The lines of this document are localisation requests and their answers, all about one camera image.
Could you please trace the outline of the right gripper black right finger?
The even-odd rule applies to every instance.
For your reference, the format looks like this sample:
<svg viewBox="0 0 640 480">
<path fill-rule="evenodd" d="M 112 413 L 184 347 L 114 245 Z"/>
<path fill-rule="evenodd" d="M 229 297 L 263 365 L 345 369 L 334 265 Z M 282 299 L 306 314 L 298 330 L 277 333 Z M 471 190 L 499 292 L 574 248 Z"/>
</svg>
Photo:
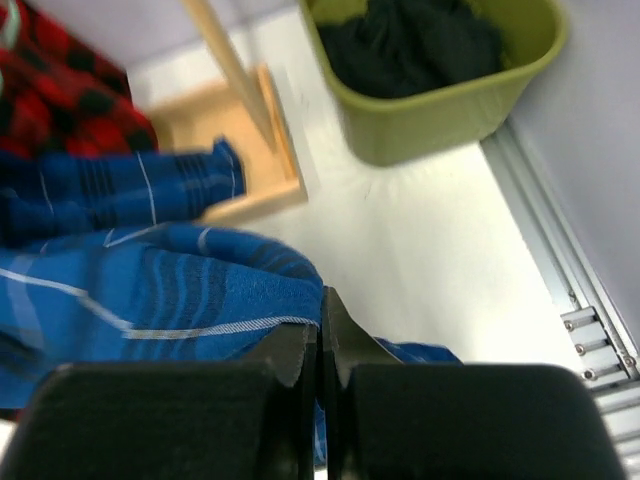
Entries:
<svg viewBox="0 0 640 480">
<path fill-rule="evenodd" d="M 553 365 L 405 363 L 322 305 L 332 479 L 622 479 L 589 391 Z"/>
</svg>

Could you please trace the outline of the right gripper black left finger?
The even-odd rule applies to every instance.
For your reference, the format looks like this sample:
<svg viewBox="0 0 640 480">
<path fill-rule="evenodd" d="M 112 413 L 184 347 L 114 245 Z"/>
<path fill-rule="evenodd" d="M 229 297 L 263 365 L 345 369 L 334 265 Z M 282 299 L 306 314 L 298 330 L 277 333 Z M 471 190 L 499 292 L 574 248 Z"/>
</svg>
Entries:
<svg viewBox="0 0 640 480">
<path fill-rule="evenodd" d="M 66 365 L 39 387 L 5 479 L 310 479 L 317 329 L 224 362 Z"/>
</svg>

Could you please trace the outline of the blue plaid shirt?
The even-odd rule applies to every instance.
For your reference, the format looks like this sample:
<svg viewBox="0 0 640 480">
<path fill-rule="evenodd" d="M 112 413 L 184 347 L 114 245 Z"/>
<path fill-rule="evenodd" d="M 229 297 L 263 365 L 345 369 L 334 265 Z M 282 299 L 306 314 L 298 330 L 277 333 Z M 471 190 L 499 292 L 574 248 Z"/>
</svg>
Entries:
<svg viewBox="0 0 640 480">
<path fill-rule="evenodd" d="M 1 406 L 76 362 L 223 361 L 276 327 L 319 325 L 312 263 L 260 235 L 196 223 L 246 190 L 204 151 L 1 155 Z"/>
</svg>

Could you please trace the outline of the mint green hanger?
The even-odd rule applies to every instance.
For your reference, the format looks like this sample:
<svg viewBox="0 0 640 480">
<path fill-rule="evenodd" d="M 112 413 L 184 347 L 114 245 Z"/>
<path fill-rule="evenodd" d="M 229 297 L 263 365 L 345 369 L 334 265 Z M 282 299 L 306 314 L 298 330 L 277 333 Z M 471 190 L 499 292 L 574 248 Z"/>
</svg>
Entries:
<svg viewBox="0 0 640 480">
<path fill-rule="evenodd" d="M 5 72 L 7 55 L 18 44 L 22 29 L 22 15 L 15 0 L 1 0 L 1 92 L 8 86 L 8 74 Z"/>
</svg>

